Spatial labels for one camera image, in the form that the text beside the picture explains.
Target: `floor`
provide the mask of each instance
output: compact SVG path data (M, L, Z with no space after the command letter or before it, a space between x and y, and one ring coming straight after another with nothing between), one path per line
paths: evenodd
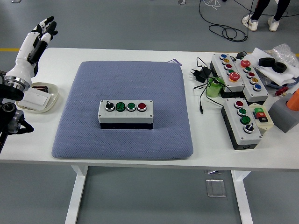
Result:
M248 11L233 0L219 2L215 10L201 1L203 17L247 34L241 19ZM238 2L246 8L252 3ZM264 13L275 11L271 1ZM298 1L291 1L287 12L298 14ZM244 42L231 42L208 30L198 0L185 6L177 0L0 0L0 70L13 68L14 49L51 15L59 33L49 47L252 52L286 43L299 53L298 16L283 18L277 32L270 32L269 15L263 15L258 31L249 31ZM240 33L236 39L243 38ZM76 177L71 167L0 163L0 170L1 224L64 223ZM218 176L207 178L203 170L92 167L77 223L241 223L230 173L221 175L226 198L207 197L205 180L213 178ZM252 172L244 183L254 224L299 223L298 173Z

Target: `white table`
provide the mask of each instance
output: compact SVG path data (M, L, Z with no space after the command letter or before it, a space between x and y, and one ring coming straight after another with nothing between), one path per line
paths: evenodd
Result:
M243 185L243 178L250 171L299 171L299 126L283 133L276 126L268 130L255 149L235 151L226 130L221 108L202 97L204 114L199 112L201 90L193 90L200 83L190 73L196 69L196 58L210 63L211 52L171 52L108 49L47 49L40 62L39 72L33 82L52 83L59 87L60 96L48 112L25 112L26 121L34 128L33 133L9 136L0 154L1 162L72 165L77 178L71 198L66 223L75 223L88 166L143 167L143 168L192 168L233 170L233 180L243 223L252 223ZM129 161L56 159L51 156L52 145L72 82L79 65L84 61L158 61L177 59L181 66L194 153L184 160ZM270 97L264 106L269 109L279 99Z

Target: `gray cushion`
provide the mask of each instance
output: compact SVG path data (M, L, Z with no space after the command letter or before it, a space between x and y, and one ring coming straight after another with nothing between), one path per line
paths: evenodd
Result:
M152 130L101 129L101 100L154 101ZM180 66L163 62L83 62L56 133L52 156L179 159L193 153Z

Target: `black pants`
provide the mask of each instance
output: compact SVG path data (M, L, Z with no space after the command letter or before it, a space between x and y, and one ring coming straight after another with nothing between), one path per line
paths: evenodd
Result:
M251 17L252 20L258 20L263 13L263 11L266 9L268 6L270 0L258 0L256 9ZM290 0L279 0L278 5L277 5L277 12L274 16L274 19L276 21L280 20L281 16L285 12L286 8L288 8L290 4Z

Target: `gray box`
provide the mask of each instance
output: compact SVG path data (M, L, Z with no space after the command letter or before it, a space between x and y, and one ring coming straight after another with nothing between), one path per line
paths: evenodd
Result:
M268 111L273 123L284 133L287 133L299 123L299 111L292 111L286 106L286 102L292 97L287 94L276 101Z

